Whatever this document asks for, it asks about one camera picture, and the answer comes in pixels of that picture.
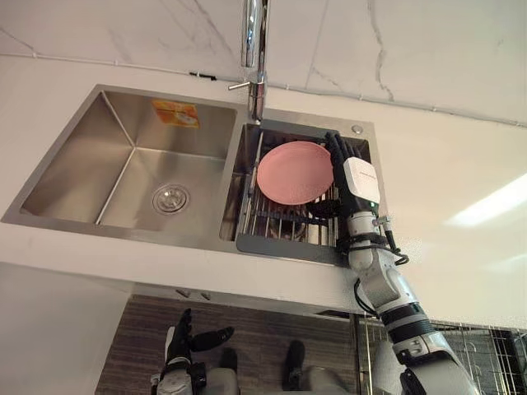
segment stainless steel sink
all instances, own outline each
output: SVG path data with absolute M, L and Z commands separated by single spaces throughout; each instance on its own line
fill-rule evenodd
M 167 118 L 163 109 L 156 110 L 156 100 L 195 106 L 197 127 L 176 125 L 180 122 Z M 368 155 L 378 166 L 372 124 L 266 109 L 269 120 L 257 128 L 247 124 L 246 117 L 244 105 L 97 86 L 27 180 L 2 222 L 336 263 L 337 223 L 331 229 L 316 226 L 319 236 L 308 226 L 310 241 L 298 239 L 295 232 L 287 238 L 290 224 L 284 222 L 284 235 L 272 244 L 303 244 L 296 248 L 304 251 L 300 255 L 291 255 L 287 249 L 246 248 L 246 243 L 240 242 L 250 233 L 246 223 L 254 211 L 247 206 L 247 184 L 254 173 L 259 136 L 265 131 L 264 152 L 260 154 L 264 155 L 273 144 L 299 139 L 321 142 L 321 128 L 349 134 L 352 126 L 360 127 L 362 133 L 354 143 L 366 142 Z M 183 121 L 188 122 L 184 114 Z M 316 136 L 310 135 L 316 130 Z M 328 192 L 322 198 L 331 196 Z M 255 229 L 261 227 L 262 220 L 257 223 Z M 312 243 L 313 238 L 327 242 Z

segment orange sticker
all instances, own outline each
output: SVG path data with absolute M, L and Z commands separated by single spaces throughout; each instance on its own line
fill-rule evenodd
M 163 123 L 183 128 L 199 128 L 196 105 L 165 100 L 153 100 L 152 105 Z

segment metal drying rack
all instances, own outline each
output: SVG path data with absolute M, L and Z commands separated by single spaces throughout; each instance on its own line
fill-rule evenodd
M 247 180 L 243 207 L 245 215 L 240 224 L 241 233 L 272 239 L 300 241 L 303 243 L 336 246 L 338 238 L 337 218 L 317 218 L 305 205 L 286 206 L 268 199 L 256 183 L 260 159 L 280 143 L 264 144 L 264 131 L 260 133 L 252 175 Z M 314 202 L 337 198 L 334 184 Z
M 482 395 L 527 393 L 527 332 L 519 329 L 434 323 L 469 372 Z M 373 388 L 371 367 L 378 341 L 389 340 L 382 323 L 359 318 L 360 394 L 386 394 Z

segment white countertop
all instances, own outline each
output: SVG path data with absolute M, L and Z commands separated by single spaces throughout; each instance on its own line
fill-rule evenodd
M 226 83 L 123 67 L 0 57 L 0 213 L 96 84 L 245 103 Z M 433 319 L 527 328 L 527 203 L 447 225 L 527 173 L 527 130 L 270 89 L 267 106 L 373 122 L 401 267 Z M 0 223 L 0 261 L 165 286 L 356 309 L 350 270 Z

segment faucet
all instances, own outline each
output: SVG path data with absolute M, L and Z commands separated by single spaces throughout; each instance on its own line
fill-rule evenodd
M 233 89 L 249 87 L 249 116 L 257 124 L 262 121 L 265 104 L 267 73 L 265 71 L 265 52 L 267 44 L 267 25 L 269 20 L 269 0 L 244 0 L 244 19 L 241 28 L 241 66 L 253 69 L 248 81 L 229 86 Z

